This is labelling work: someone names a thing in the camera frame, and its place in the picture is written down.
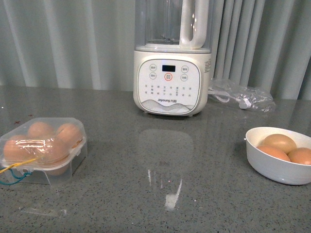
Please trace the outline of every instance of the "red power button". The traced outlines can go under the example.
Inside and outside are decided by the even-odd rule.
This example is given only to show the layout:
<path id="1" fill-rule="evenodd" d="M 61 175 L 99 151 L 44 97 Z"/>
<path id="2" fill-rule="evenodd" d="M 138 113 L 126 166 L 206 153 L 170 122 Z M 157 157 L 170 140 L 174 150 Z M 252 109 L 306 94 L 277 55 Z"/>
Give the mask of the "red power button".
<path id="1" fill-rule="evenodd" d="M 166 81 L 170 81 L 170 80 L 172 80 L 173 75 L 172 75 L 171 73 L 166 73 L 166 74 L 164 75 L 164 78 L 165 78 Z"/>

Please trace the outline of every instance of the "plastic bag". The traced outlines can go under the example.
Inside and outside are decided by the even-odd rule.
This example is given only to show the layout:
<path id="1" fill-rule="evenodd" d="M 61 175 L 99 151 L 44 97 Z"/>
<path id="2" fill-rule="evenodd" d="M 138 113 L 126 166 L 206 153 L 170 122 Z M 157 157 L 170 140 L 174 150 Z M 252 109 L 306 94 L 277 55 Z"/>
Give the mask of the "plastic bag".
<path id="1" fill-rule="evenodd" d="M 250 111 L 266 113 L 276 108 L 270 93 L 259 88 L 240 86 L 230 80 L 211 80 L 208 98 Z"/>

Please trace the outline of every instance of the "white bowl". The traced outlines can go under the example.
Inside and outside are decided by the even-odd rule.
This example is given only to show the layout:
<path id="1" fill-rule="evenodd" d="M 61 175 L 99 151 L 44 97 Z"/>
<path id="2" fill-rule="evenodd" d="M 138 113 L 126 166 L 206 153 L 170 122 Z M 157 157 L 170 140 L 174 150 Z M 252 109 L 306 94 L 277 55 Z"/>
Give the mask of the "white bowl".
<path id="1" fill-rule="evenodd" d="M 256 148 L 266 136 L 275 133 L 290 137 L 295 141 L 297 147 L 311 149 L 311 138 L 301 133 L 273 127 L 253 128 L 246 133 L 246 152 L 250 165 L 261 175 L 280 183 L 292 185 L 310 183 L 311 165 L 287 162 Z"/>

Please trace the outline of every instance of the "table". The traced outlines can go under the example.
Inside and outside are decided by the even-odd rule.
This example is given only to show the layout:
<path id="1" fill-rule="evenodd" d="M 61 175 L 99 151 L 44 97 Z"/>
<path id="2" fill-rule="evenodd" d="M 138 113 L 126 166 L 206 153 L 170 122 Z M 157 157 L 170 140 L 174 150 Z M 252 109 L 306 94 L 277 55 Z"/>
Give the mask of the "table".
<path id="1" fill-rule="evenodd" d="M 208 100 L 192 117 L 146 114 L 132 92 L 0 86 L 0 134 L 35 117 L 74 117 L 88 155 L 61 186 L 0 186 L 1 232 L 309 232 L 311 183 L 257 173 L 245 133 L 259 126 L 311 136 L 311 101 L 273 113 Z"/>

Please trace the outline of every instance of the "gray curtain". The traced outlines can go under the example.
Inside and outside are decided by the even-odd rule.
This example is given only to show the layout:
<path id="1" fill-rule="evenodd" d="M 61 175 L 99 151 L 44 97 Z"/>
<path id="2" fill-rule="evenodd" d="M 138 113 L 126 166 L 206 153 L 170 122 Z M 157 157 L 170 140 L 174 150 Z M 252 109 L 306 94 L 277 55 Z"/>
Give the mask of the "gray curtain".
<path id="1" fill-rule="evenodd" d="M 311 100 L 311 1 L 215 0 L 212 77 Z M 135 0 L 0 0 L 0 85 L 133 90 Z"/>

